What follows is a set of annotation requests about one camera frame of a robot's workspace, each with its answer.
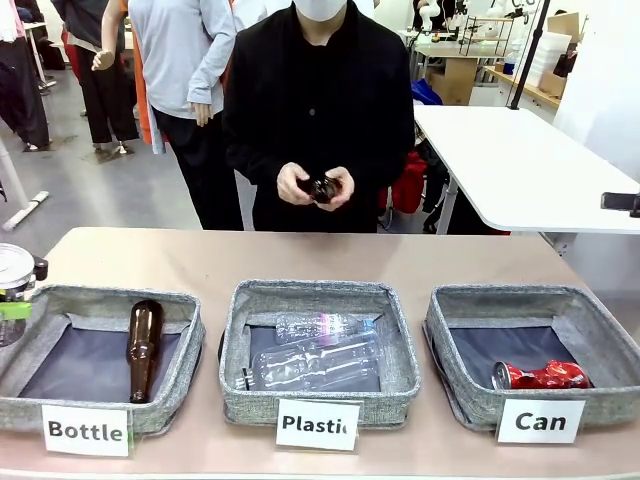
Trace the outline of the person's right hand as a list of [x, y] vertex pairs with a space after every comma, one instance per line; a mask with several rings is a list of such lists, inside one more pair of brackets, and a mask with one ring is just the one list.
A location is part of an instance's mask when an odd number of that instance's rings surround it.
[[298, 185], [309, 179], [309, 174], [300, 165], [293, 162], [283, 165], [276, 179], [279, 198], [294, 206], [313, 204], [313, 198]]

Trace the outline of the person's left hand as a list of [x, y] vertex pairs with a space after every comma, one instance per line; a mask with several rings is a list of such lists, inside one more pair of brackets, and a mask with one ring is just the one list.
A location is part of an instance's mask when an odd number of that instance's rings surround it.
[[344, 167], [336, 167], [325, 172], [325, 176], [338, 184], [337, 193], [328, 203], [316, 202], [316, 205], [325, 211], [335, 211], [346, 204], [355, 190], [355, 182], [350, 172]]

